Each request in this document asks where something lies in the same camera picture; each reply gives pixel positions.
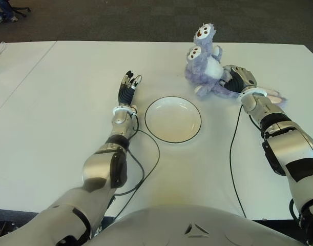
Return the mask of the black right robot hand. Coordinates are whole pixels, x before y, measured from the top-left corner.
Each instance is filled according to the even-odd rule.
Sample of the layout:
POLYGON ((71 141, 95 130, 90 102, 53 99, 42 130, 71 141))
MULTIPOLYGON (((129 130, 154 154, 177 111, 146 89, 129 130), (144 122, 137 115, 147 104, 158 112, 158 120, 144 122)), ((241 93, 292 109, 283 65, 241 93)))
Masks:
POLYGON ((257 82, 251 71, 236 65, 224 67, 224 72, 231 77, 228 81, 222 80, 221 86, 229 91, 242 93, 244 90, 256 88, 257 82))

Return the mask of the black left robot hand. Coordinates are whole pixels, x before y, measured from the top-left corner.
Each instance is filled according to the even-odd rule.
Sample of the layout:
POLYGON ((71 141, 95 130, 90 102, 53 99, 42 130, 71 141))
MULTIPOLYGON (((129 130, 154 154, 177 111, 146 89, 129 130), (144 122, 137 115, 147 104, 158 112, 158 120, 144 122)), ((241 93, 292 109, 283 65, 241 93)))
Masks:
POLYGON ((131 106, 134 93, 140 82, 142 76, 137 75, 134 77, 134 73, 129 70, 122 78, 118 91, 118 103, 119 105, 131 106))

